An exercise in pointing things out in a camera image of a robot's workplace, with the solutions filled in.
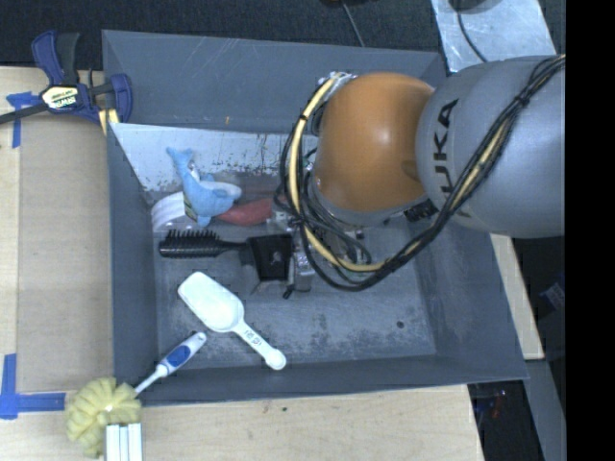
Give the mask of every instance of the table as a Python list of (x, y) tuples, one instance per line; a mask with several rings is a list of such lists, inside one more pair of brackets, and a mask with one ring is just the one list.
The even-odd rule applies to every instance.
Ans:
[[(0, 113), (12, 110), (7, 94), (46, 85), (35, 68), (0, 67)], [(85, 120), (49, 116), (22, 121), (17, 149), (12, 124), (0, 127), (0, 355), (17, 352), (18, 392), (70, 395), (112, 373), (105, 142)], [(511, 241), (492, 240), (524, 357), (543, 358)], [(54, 255), (58, 244), (71, 257)], [(20, 273), (24, 257), (31, 263)], [(75, 271), (55, 270), (67, 267)], [(464, 385), (152, 407), (142, 424), (148, 461), (484, 459)], [(62, 412), (0, 420), (0, 446), (2, 460), (84, 459), (64, 435)]]

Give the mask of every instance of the black surface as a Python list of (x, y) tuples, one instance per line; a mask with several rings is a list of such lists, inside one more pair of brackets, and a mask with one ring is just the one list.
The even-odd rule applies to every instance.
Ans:
[[(539, 0), (558, 53), (566, 51), (566, 0)], [(429, 0), (346, 0), (366, 46), (437, 51), (439, 37)], [(78, 68), (101, 69), (101, 31), (115, 29), (359, 45), (340, 3), (325, 0), (0, 0), (0, 63), (33, 65), (30, 43), (48, 29), (79, 32)], [(537, 282), (563, 267), (563, 250), (545, 241), (515, 241), (530, 297)], [(537, 313), (544, 309), (536, 305)], [(552, 364), (565, 405), (565, 357)], [(523, 395), (514, 390), (496, 421), (482, 423), (487, 461), (533, 460)]]

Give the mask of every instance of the dark floor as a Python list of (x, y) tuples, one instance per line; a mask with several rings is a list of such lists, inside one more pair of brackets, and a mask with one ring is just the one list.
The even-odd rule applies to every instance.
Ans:
[[(345, 2), (365, 46), (439, 51), (430, 0)], [(539, 2), (555, 50), (565, 53), (566, 0)], [(0, 16), (2, 64), (32, 65), (30, 43), (49, 29), (82, 34), (76, 57), (80, 69), (102, 69), (103, 29), (360, 44), (343, 6), (326, 0), (0, 0)], [(542, 294), (563, 275), (563, 239), (515, 241), (515, 248), (540, 324), (556, 312)], [(565, 349), (549, 358), (565, 411)], [(543, 460), (522, 382), (470, 389), (480, 397), (487, 461)]]

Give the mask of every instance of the yellow cable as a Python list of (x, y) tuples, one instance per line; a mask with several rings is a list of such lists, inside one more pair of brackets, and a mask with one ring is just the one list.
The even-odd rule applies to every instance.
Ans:
[[(313, 114), (314, 110), (319, 106), (322, 98), (327, 94), (327, 92), (331, 89), (334, 84), (335, 79), (339, 77), (339, 74), (333, 75), (326, 82), (324, 82), (321, 87), (314, 93), (310, 101), (307, 103), (306, 108), (302, 112), (299, 121), (297, 121), (297, 125), (293, 130), (293, 136), (290, 142), (290, 159), (288, 162), (288, 188), (290, 191), (290, 199), (295, 209), (298, 212), (301, 212), (301, 204), (300, 204), (300, 196), (299, 196), (299, 188), (297, 183), (297, 159), (299, 154), (299, 148), (301, 146), (301, 138), (304, 133), (304, 129), (306, 128), (306, 124), (308, 123), (308, 118)], [(493, 149), (498, 144), (498, 140), (500, 139), (502, 132), (505, 130), (504, 125), (502, 125), (497, 134), (494, 136), (492, 142), (487, 146), (485, 152), (480, 157), (480, 163), (478, 166), (475, 166), (472, 174), (466, 179), (463, 184), (462, 189), (457, 192), (457, 196), (455, 197), (454, 202), (451, 207), (455, 207), (457, 200), (459, 200), (465, 194), (466, 190), (469, 186), (472, 185), (476, 177), (480, 172), (480, 165), (483, 164), (486, 160), (489, 159)], [(314, 247), (314, 249), (322, 255), (329, 263), (334, 264), (335, 266), (342, 266), (346, 270), (356, 272), (356, 273), (371, 273), (380, 270), (384, 264), (388, 261), (388, 259), (381, 261), (379, 263), (372, 264), (356, 264), (350, 261), (346, 261), (336, 257), (332, 252), (330, 252), (322, 242), (314, 235), (314, 233), (307, 227), (304, 227), (306, 231), (306, 237), (309, 243)], [(420, 241), (416, 241), (412, 246), (407, 248), (404, 251), (404, 255), (410, 255), (416, 247), (420, 244)]]
[[(301, 114), (301, 117), (293, 131), (293, 136), (290, 143), (290, 159), (288, 162), (288, 188), (290, 190), (290, 200), (298, 212), (301, 212), (301, 206), (299, 203), (299, 189), (297, 187), (297, 156), (299, 153), (299, 147), (301, 145), (301, 137), (308, 122), (308, 118), (318, 107), (320, 101), (325, 96), (325, 94), (331, 89), (335, 82), (335, 79), (339, 78), (340, 76), (340, 74), (335, 74), (321, 85), (321, 87), (312, 96), (311, 100), (307, 103), (307, 106)], [(375, 272), (377, 270), (380, 270), (380, 268), (384, 264), (383, 261), (381, 263), (360, 265), (339, 259), (335, 255), (333, 255), (325, 246), (323, 246), (320, 240), (313, 234), (310, 229), (305, 228), (305, 230), (307, 240), (316, 249), (316, 251), (318, 251), (318, 253), (320, 253), (328, 262), (336, 266), (341, 265), (345, 269), (352, 272)]]

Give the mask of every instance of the black brush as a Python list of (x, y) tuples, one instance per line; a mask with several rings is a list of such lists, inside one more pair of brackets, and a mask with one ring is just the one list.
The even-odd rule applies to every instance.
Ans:
[(158, 245), (161, 256), (180, 258), (216, 257), (231, 250), (246, 247), (245, 242), (220, 239), (212, 230), (170, 230)]

